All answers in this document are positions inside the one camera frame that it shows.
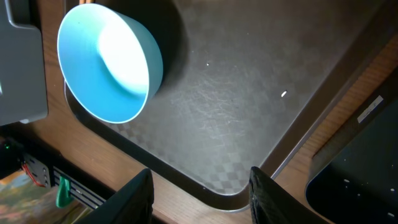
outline white label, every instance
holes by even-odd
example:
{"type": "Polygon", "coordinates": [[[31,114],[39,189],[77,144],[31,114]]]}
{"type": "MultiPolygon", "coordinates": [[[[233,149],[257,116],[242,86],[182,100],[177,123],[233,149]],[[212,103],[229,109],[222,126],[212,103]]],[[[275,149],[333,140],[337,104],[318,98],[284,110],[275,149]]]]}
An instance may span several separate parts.
{"type": "Polygon", "coordinates": [[[366,108],[361,115],[357,118],[358,123],[362,122],[377,106],[383,101],[381,96],[378,96],[369,106],[366,108]]]}

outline red wire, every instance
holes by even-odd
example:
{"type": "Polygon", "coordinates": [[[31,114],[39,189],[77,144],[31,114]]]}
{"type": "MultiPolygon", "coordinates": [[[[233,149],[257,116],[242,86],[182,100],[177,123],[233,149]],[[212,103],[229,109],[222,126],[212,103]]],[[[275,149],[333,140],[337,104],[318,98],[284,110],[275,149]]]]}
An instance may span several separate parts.
{"type": "Polygon", "coordinates": [[[22,169],[23,169],[23,170],[25,171],[25,173],[32,179],[33,183],[34,183],[36,186],[45,187],[45,185],[38,183],[38,182],[34,179],[34,177],[32,176],[32,174],[29,172],[29,168],[27,167],[26,164],[23,164],[23,165],[22,165],[22,169]]]}

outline light blue plastic cup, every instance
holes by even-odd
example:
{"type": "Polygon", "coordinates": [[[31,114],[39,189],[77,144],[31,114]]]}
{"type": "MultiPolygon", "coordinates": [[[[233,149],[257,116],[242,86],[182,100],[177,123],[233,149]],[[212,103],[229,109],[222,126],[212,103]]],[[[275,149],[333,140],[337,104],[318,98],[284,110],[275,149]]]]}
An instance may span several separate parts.
{"type": "Polygon", "coordinates": [[[57,47],[70,91],[105,122],[134,119],[160,87],[163,62],[154,37],[107,7],[74,7],[63,18],[57,47]]]}

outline wooden table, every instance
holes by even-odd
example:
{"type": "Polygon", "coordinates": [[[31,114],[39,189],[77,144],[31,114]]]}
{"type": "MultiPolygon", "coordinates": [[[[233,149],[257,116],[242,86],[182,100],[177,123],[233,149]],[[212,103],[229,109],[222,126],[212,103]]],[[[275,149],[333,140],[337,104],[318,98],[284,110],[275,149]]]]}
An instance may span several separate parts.
{"type": "MultiPolygon", "coordinates": [[[[63,77],[57,57],[57,32],[63,1],[39,0],[49,115],[29,127],[45,142],[99,181],[120,189],[144,166],[86,129],[70,111],[63,94],[63,77]]],[[[307,205],[304,189],[312,156],[349,118],[352,112],[398,65],[398,37],[377,56],[328,117],[276,178],[276,182],[307,205]]],[[[154,174],[154,215],[168,223],[251,223],[250,210],[224,213],[154,174]]]]}

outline green plastic object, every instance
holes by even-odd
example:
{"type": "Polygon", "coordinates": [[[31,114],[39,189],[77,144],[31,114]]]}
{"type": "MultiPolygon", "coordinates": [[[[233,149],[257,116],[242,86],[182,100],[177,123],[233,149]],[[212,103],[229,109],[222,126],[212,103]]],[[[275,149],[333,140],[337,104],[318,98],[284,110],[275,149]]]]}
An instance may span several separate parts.
{"type": "Polygon", "coordinates": [[[60,176],[60,185],[58,187],[57,199],[55,200],[55,205],[58,208],[65,208],[73,201],[70,196],[70,181],[62,176],[60,176]]]}

